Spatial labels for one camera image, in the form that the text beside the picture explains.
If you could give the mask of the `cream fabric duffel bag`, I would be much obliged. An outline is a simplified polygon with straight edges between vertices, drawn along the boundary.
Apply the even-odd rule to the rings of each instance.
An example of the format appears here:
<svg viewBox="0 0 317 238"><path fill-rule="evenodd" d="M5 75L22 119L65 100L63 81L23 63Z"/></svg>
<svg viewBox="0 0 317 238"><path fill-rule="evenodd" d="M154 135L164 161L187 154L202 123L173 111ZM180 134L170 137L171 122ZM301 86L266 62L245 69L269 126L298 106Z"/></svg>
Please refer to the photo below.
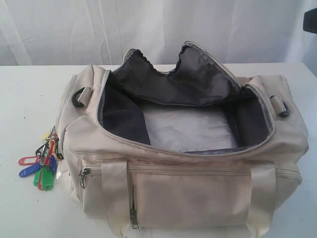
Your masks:
<svg viewBox="0 0 317 238"><path fill-rule="evenodd" d="M177 152L151 145L144 111L219 109L235 148ZM119 68L72 77L55 128L64 156L57 180L92 219L128 229L245 225L267 233L301 184L308 130L284 76L236 77L187 41L174 69L130 49Z"/></svg>

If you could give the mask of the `colourful key tag bunch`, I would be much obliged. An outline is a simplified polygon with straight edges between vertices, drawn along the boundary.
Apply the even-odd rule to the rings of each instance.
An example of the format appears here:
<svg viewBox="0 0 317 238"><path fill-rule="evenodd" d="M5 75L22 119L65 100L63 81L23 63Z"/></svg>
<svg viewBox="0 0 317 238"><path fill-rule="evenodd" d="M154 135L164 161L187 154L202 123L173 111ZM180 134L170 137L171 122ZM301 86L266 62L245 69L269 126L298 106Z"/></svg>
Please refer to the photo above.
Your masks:
<svg viewBox="0 0 317 238"><path fill-rule="evenodd" d="M22 157L18 164L24 166L18 176L26 178L33 175L33 185L41 191L50 191L54 187L57 166L64 156L59 151L59 137L55 127L43 135L42 145L34 156Z"/></svg>

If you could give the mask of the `white backdrop curtain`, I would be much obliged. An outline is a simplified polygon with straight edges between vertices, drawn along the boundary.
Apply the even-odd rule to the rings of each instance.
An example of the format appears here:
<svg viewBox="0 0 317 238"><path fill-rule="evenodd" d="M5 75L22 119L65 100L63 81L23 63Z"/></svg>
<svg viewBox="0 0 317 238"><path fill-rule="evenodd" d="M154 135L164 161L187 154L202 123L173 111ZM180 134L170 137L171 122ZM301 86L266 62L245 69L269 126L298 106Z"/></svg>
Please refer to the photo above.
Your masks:
<svg viewBox="0 0 317 238"><path fill-rule="evenodd" d="M314 0L3 0L2 65L119 64L130 48L176 62L194 41L223 63L317 65Z"/></svg>

